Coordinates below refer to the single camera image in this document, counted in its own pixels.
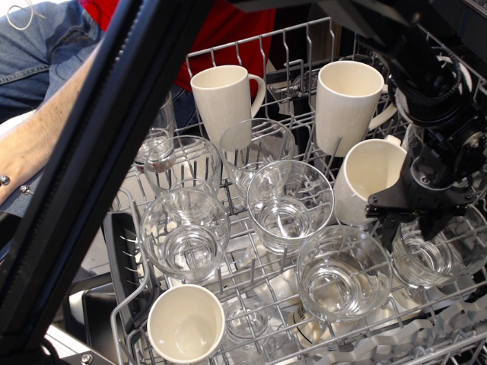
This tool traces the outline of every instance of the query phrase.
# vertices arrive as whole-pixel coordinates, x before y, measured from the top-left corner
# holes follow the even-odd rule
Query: human arm
[[[96,54],[97,49],[29,119],[0,138],[0,176],[11,180],[0,187],[0,204],[46,166]]]

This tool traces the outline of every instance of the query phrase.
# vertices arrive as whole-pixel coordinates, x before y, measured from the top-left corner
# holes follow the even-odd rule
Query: glass tumbler
[[[186,188],[156,198],[142,216],[139,233],[156,268],[172,278],[200,283],[224,258],[230,221],[214,195]]]
[[[298,292],[309,314],[321,321],[351,322],[383,305],[392,284],[389,255],[369,234],[330,226],[301,248]]]
[[[227,129],[220,139],[220,155],[243,205],[255,173],[273,161],[292,159],[294,147],[291,131],[271,119],[248,119]]]
[[[156,196],[187,187],[217,194],[221,183],[220,155],[207,139],[175,136],[151,149],[144,173]]]
[[[400,224],[393,240],[394,273],[411,287],[441,286],[470,276],[487,263],[487,222],[473,206],[453,217],[432,240],[419,222]]]
[[[240,298],[225,310],[227,319],[226,340],[228,346],[236,347],[230,351],[231,360],[235,363],[247,361],[265,362],[267,354],[275,353],[275,338],[261,338],[271,333],[269,316],[261,302],[253,298]]]
[[[173,97],[171,92],[167,93],[166,98],[153,121],[151,128],[145,136],[142,145],[135,156],[134,165],[137,171],[144,172],[145,159],[149,151],[162,141],[166,141],[174,135],[176,117],[174,116]]]
[[[333,189],[315,167],[296,161],[276,161],[250,180],[247,207],[254,230],[273,253],[292,255],[323,229],[332,215]]]

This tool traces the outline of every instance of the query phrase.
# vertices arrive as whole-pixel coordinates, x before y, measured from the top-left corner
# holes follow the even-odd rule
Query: glass rim
[[[220,153],[218,152],[217,147],[209,139],[203,138],[203,137],[201,137],[199,135],[175,135],[173,137],[169,137],[168,139],[166,139],[166,140],[164,140],[162,142],[157,143],[155,146],[153,146],[149,150],[148,155],[145,158],[145,161],[144,161],[144,173],[147,170],[147,169],[145,169],[145,166],[148,164],[149,157],[152,155],[152,153],[154,151],[156,151],[156,148],[160,147],[163,144],[169,143],[169,141],[174,141],[174,140],[177,140],[177,139],[189,140],[190,138],[191,139],[196,139],[197,141],[201,141],[201,142],[207,144],[208,146],[210,146],[210,148],[208,149],[208,151],[215,158],[215,160],[217,161],[217,164],[216,164],[217,166],[216,166],[215,170],[213,171],[212,174],[209,174],[208,175],[208,178],[206,179],[206,181],[203,184],[201,184],[201,186],[207,184],[208,181],[211,180],[213,176],[216,176],[216,175],[221,174],[221,156],[220,156]],[[172,192],[172,191],[176,191],[176,190],[179,190],[179,189],[176,189],[176,190],[162,189],[162,190],[164,192]]]
[[[259,229],[265,231],[268,235],[270,235],[271,237],[275,237],[279,240],[285,240],[286,241],[286,244],[285,244],[285,247],[291,247],[291,248],[294,248],[294,246],[300,246],[301,245],[301,241],[302,240],[307,240],[308,238],[310,238],[311,236],[313,236],[314,234],[316,234],[317,232],[321,231],[323,228],[326,227],[326,225],[329,223],[329,220],[331,219],[331,217],[333,216],[333,210],[335,209],[335,194],[333,193],[333,188],[329,182],[329,180],[326,178],[325,174],[322,173],[321,171],[319,171],[315,166],[311,166],[310,164],[306,163],[306,162],[303,162],[303,161],[299,161],[299,160],[278,160],[278,161],[273,161],[267,165],[265,165],[264,167],[262,167],[260,170],[258,170],[256,172],[256,174],[252,177],[252,179],[250,180],[249,182],[249,185],[247,187],[247,207],[248,207],[248,200],[249,200],[249,190],[250,190],[250,185],[252,184],[252,181],[254,181],[254,179],[256,178],[257,174],[260,173],[262,170],[264,169],[267,169],[269,167],[273,167],[274,165],[277,165],[277,164],[280,164],[280,163],[292,163],[292,164],[297,164],[297,165],[301,165],[301,166],[305,166],[306,168],[310,168],[312,169],[313,171],[315,171],[316,173],[318,173],[319,176],[323,177],[324,180],[326,181],[326,184],[330,190],[330,193],[331,193],[331,196],[332,196],[332,199],[331,199],[331,209],[330,209],[330,215],[326,218],[326,220],[313,232],[305,235],[305,236],[300,236],[300,237],[283,237],[283,236],[278,236],[277,234],[274,234],[272,232],[269,232],[266,228],[264,228],[258,221],[257,219],[255,218],[255,215],[254,213],[252,212],[251,209],[248,209],[248,212],[249,212],[249,216],[252,220],[253,223],[255,223]]]
[[[252,172],[254,170],[251,170],[251,169],[247,169],[247,168],[244,168],[244,167],[238,167],[238,166],[235,166],[233,165],[227,158],[226,156],[224,155],[224,148],[223,148],[223,140],[225,138],[225,136],[229,135],[230,133],[230,130],[232,129],[235,129],[237,125],[242,125],[244,123],[253,123],[253,122],[257,122],[257,121],[261,121],[262,123],[257,125],[256,127],[259,127],[260,125],[262,125],[264,122],[268,122],[270,125],[277,125],[279,127],[282,128],[282,131],[289,137],[289,141],[292,142],[292,149],[291,151],[286,154],[285,157],[282,158],[282,160],[290,160],[293,158],[294,156],[294,147],[296,146],[296,141],[294,140],[294,135],[292,134],[291,130],[286,127],[284,124],[282,124],[281,122],[277,121],[277,120],[274,120],[274,119],[268,119],[268,118],[250,118],[250,119],[245,119],[245,120],[242,120],[241,122],[238,122],[238,123],[235,123],[233,124],[232,126],[230,126],[229,128],[227,128],[225,130],[225,132],[223,133],[223,135],[221,135],[221,138],[220,138],[220,141],[218,143],[218,152],[220,154],[220,157],[221,157],[221,160],[225,163],[226,166],[232,166],[233,168],[237,169],[237,170],[242,170],[242,171],[249,171],[249,172]]]
[[[305,302],[307,302],[307,305],[303,303],[306,311],[308,311],[309,314],[311,314],[316,319],[326,320],[326,321],[331,321],[331,322],[335,322],[336,320],[339,320],[340,322],[351,322],[351,321],[359,320],[359,319],[362,319],[362,318],[368,316],[371,312],[373,312],[374,310],[376,310],[377,308],[382,306],[390,294],[390,290],[392,288],[392,283],[393,283],[393,268],[392,268],[392,264],[390,261],[390,255],[376,238],[374,238],[369,233],[358,229],[357,227],[337,224],[337,225],[324,227],[320,232],[316,232],[315,234],[316,234],[316,236],[321,236],[321,235],[325,234],[327,231],[331,231],[331,230],[351,230],[351,231],[355,231],[356,233],[364,234],[367,236],[369,242],[374,244],[374,246],[377,249],[379,249],[379,252],[384,257],[384,261],[387,263],[387,267],[389,268],[388,285],[387,285],[386,290],[384,290],[384,292],[383,292],[382,300],[377,301],[376,305],[372,306],[370,309],[364,311],[363,313],[359,313],[359,314],[339,314],[339,313],[337,314],[337,313],[330,312],[329,310],[326,310],[323,307],[319,306],[311,298],[311,296],[307,293],[307,290],[304,288],[304,286],[302,284],[302,280],[301,280],[301,274],[300,274],[301,266],[303,265],[300,258],[304,254],[305,247],[311,246],[310,240],[307,240],[304,243],[302,249],[299,252],[298,258],[297,258],[296,284],[298,287],[298,293],[300,296],[303,296],[305,299]]]
[[[169,276],[172,276],[172,277],[175,277],[178,280],[181,280],[181,279],[191,280],[191,279],[188,279],[187,274],[192,273],[192,272],[195,272],[194,270],[173,270],[173,269],[171,269],[171,268],[169,268],[167,266],[163,266],[159,262],[159,258],[157,256],[154,256],[154,255],[151,254],[151,250],[148,248],[149,247],[149,243],[147,241],[147,237],[146,237],[147,235],[143,233],[144,232],[143,227],[144,227],[144,224],[145,224],[146,220],[148,219],[149,214],[155,209],[155,206],[157,204],[164,205],[164,203],[161,200],[165,196],[168,196],[168,195],[181,195],[181,194],[182,195],[185,195],[187,192],[191,192],[191,193],[194,193],[194,194],[207,195],[212,201],[214,201],[215,203],[217,203],[216,205],[218,206],[218,209],[224,213],[223,214],[223,217],[224,217],[224,220],[225,220],[225,222],[226,222],[226,224],[228,226],[228,230],[227,230],[227,232],[224,235],[224,239],[222,240],[222,242],[224,242],[224,244],[221,245],[222,250],[210,261],[210,265],[206,265],[205,266],[205,268],[207,268],[208,270],[210,270],[210,272],[208,273],[208,275],[206,277],[204,277],[204,278],[198,278],[196,281],[194,281],[194,282],[200,282],[200,281],[204,281],[206,278],[208,278],[209,276],[211,276],[212,275],[212,272],[214,270],[216,270],[216,268],[218,268],[218,266],[222,263],[222,259],[224,258],[224,254],[227,251],[228,244],[230,242],[230,236],[231,236],[231,222],[230,222],[230,218],[228,217],[228,214],[227,214],[227,212],[226,212],[225,207],[223,206],[223,204],[213,194],[211,194],[211,193],[209,193],[209,192],[207,192],[205,190],[195,189],[193,187],[186,187],[186,188],[181,188],[181,189],[176,189],[176,190],[169,190],[169,191],[166,191],[166,192],[161,193],[161,195],[159,195],[156,199],[154,199],[154,201],[152,201],[152,203],[148,206],[148,208],[145,210],[144,214],[142,215],[142,217],[140,219],[140,224],[139,224],[139,227],[138,227],[140,241],[141,241],[140,242],[141,243],[140,244],[140,247],[144,251],[144,254],[147,256],[147,258],[149,259],[149,261],[151,262],[151,264],[154,265],[154,266],[156,266],[164,274],[169,275]],[[179,227],[190,227],[190,226],[191,226],[191,224],[187,224],[187,225],[182,225],[182,226],[179,226]]]
[[[474,205],[472,204],[468,204],[466,206],[466,209],[472,209],[472,212],[480,218],[480,220],[483,222],[483,225],[487,227],[487,220],[485,219],[485,217],[483,216],[483,214],[479,211],[479,209],[477,209]],[[412,222],[409,222],[410,224],[417,224],[418,222],[418,218],[416,218],[415,220],[413,220]],[[456,273],[456,274],[443,274],[443,273],[440,273],[440,272],[436,272],[436,271],[433,271],[433,270],[430,270],[430,268],[424,266],[415,256],[413,256],[411,254],[411,252],[406,248],[406,245],[404,243],[404,239],[403,239],[403,232],[402,232],[402,225],[403,224],[400,224],[398,229],[397,229],[397,232],[396,232],[396,236],[399,236],[399,242],[401,244],[401,246],[404,248],[404,251],[406,252],[407,256],[418,266],[420,266],[423,270],[425,270],[426,272],[430,273],[430,274],[433,274],[435,275],[437,278],[444,278],[444,279],[452,279],[452,278],[465,278],[466,276],[469,276],[469,275],[472,275],[474,273],[476,273],[478,270],[480,270],[486,263],[487,263],[487,256],[484,258],[483,261],[479,262],[479,265],[478,267],[475,267],[473,266],[469,271],[465,271],[464,273]],[[438,285],[446,285],[446,284],[449,284],[448,282],[445,282],[445,283],[442,283],[442,284],[438,284]],[[435,284],[429,284],[429,285],[422,285],[422,286],[436,286]]]

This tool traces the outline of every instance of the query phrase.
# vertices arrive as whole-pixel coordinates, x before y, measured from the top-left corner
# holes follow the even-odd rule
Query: white ceramic mug
[[[250,99],[249,80],[255,80],[258,84],[253,103]],[[209,139],[216,145],[219,145],[221,136],[231,126],[253,118],[266,95],[264,80],[237,65],[223,65],[201,71],[191,79],[191,88]]]
[[[365,216],[368,197],[399,179],[406,158],[400,145],[398,138],[388,135],[362,141],[347,153],[333,187],[337,219],[353,226],[374,221]]]
[[[335,61],[318,74],[317,145],[326,154],[344,157],[368,129],[375,129],[396,112],[390,104],[374,117],[380,95],[387,91],[375,68],[356,61]]]
[[[171,363],[198,363],[212,356],[221,343],[225,315],[208,289],[184,284],[166,290],[149,312],[149,341]]]

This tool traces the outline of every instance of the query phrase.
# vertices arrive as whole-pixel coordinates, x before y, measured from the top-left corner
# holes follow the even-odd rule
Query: dishwasher rack
[[[245,43],[259,44],[272,37],[282,42],[285,64],[279,70],[269,68],[264,52],[264,81],[268,94],[262,116],[278,119],[292,130],[298,150],[295,159],[313,164],[322,170],[333,184],[341,158],[325,155],[314,143],[314,94],[317,72],[323,64],[336,60],[337,35],[329,17],[306,24],[277,30],[214,49],[189,54],[186,61],[191,73],[191,60],[210,55],[218,64],[218,50],[231,47],[240,60]],[[440,44],[427,34],[432,45]],[[298,38],[306,45],[307,60],[293,59],[289,39]],[[317,43],[327,44],[317,51]],[[355,44],[347,58],[368,62],[384,77],[387,70],[374,54]],[[480,105],[485,104],[486,80],[463,63],[472,74],[472,88]],[[383,97],[378,110],[390,101]],[[366,138],[395,135],[403,138],[408,123],[395,115],[388,122],[369,131]],[[179,134],[205,135],[202,123],[176,130]],[[302,313],[297,293],[283,297],[279,282],[294,280],[295,257],[273,255],[262,249],[253,232],[247,211],[239,200],[230,180],[223,172],[218,197],[231,219],[231,240],[224,262],[202,285],[212,291],[224,306],[243,298],[258,299],[269,314],[272,331],[256,336],[246,344],[223,341],[218,352],[209,360],[212,364],[252,363],[353,363],[353,364],[418,364],[418,363],[486,363],[487,362],[487,271],[485,269],[445,287],[415,290],[395,283],[388,301],[372,316],[349,325],[318,323]],[[477,206],[485,211],[485,190],[478,184]],[[127,173],[123,187],[113,202],[107,219],[117,214],[133,219],[130,227],[117,230],[109,243],[110,267],[118,307],[111,316],[113,337],[120,363],[166,363],[152,350],[146,333],[148,311],[154,299],[165,289],[180,285],[173,278],[164,277],[146,260],[135,237],[143,211],[154,199],[145,176],[134,167]],[[369,234],[380,238],[379,223],[367,227]],[[304,329],[312,328],[321,335],[320,341],[307,341]],[[242,351],[253,343],[255,351]]]

